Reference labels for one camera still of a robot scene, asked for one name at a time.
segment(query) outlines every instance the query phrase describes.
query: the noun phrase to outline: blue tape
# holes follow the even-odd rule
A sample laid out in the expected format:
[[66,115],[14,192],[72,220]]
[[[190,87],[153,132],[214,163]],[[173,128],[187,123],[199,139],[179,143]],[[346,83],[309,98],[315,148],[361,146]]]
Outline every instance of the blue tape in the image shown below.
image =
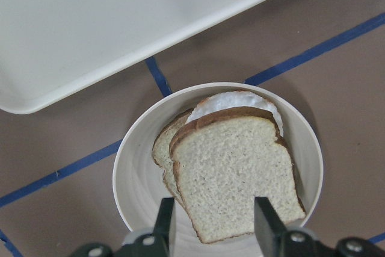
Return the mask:
[[340,45],[343,45],[353,39],[356,39],[359,36],[362,36],[363,34],[368,33],[383,24],[385,24],[385,13],[382,13],[372,19],[369,19],[366,22],[363,22],[362,24],[357,25],[356,27],[351,28],[348,31],[345,31],[344,33],[341,33],[329,40],[326,40],[325,42],[322,42],[306,50],[300,55],[292,57],[282,63],[270,67],[269,69],[257,73],[256,75],[246,79],[245,83],[251,85],[259,85],[334,48],[337,48]]
[[163,73],[159,69],[155,57],[149,57],[145,60],[147,67],[150,70],[150,73],[154,77],[154,80],[156,84],[158,85],[159,89],[161,90],[161,93],[163,94],[163,97],[169,96],[173,92],[170,89],[170,86],[168,85],[167,79],[164,77]]
[[385,240],[385,232],[368,239],[368,241],[372,242],[373,244],[379,243],[379,242],[384,241],[384,240]]
[[13,257],[23,257],[23,255],[18,251],[18,249],[13,245],[13,243],[8,239],[7,236],[0,230],[0,240],[3,242],[5,248],[13,255]]
[[120,143],[122,140],[116,141],[113,144],[110,144],[107,147],[104,147],[103,149],[100,149],[96,151],[95,153],[92,153],[88,156],[85,156],[84,158],[81,158],[77,161],[75,161],[72,164],[69,164],[68,166],[63,167],[62,169],[57,170],[56,172],[53,172],[33,183],[28,184],[25,187],[22,187],[16,191],[13,191],[3,197],[0,198],[0,208],[8,205],[11,202],[14,202],[16,200],[19,200],[29,194],[32,194],[33,192],[47,187],[50,184],[53,184],[57,181],[60,181],[64,179],[65,177],[68,177],[77,171],[80,171],[81,169],[84,169],[88,167],[89,165],[94,164],[95,162],[98,162],[114,153],[116,153],[119,149]]

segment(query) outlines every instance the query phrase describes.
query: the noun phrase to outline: bowl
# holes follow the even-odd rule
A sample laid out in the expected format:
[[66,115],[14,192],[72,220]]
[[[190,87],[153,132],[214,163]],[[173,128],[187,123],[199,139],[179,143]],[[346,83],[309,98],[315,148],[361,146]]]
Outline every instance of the bowl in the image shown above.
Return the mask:
[[[319,199],[323,178],[322,153],[315,133],[306,119],[288,102],[270,91],[247,84],[214,82],[177,91],[150,107],[131,126],[117,152],[112,185],[118,211],[131,230],[154,225],[163,197],[170,197],[162,181],[163,169],[151,157],[153,142],[174,116],[195,107],[216,93],[248,90],[275,103],[283,120],[284,138],[295,162],[297,193],[306,217],[291,225],[303,226]],[[176,204],[175,256],[258,256],[262,253],[254,235],[244,235],[213,244],[198,240],[187,214]]]

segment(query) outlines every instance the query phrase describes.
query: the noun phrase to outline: brown table surface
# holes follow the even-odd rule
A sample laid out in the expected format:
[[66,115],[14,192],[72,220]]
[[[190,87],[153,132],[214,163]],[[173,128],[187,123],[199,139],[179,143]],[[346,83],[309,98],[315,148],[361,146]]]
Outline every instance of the brown table surface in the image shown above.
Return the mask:
[[[248,82],[290,102],[319,138],[324,185],[307,227],[329,246],[356,235],[385,248],[382,13],[385,0],[268,0],[155,55],[172,91],[296,66]],[[336,37],[345,31],[353,39]],[[116,142],[162,98],[142,62],[37,113],[0,111],[0,234],[15,256],[119,247],[128,229],[112,195]],[[67,167],[87,156],[92,165]]]

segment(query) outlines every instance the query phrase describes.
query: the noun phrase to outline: white plastic tray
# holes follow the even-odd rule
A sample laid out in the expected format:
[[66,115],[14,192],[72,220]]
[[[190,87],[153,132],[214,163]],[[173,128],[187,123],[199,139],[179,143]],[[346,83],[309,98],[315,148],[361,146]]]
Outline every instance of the white plastic tray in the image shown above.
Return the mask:
[[264,0],[0,0],[0,108],[42,109]]

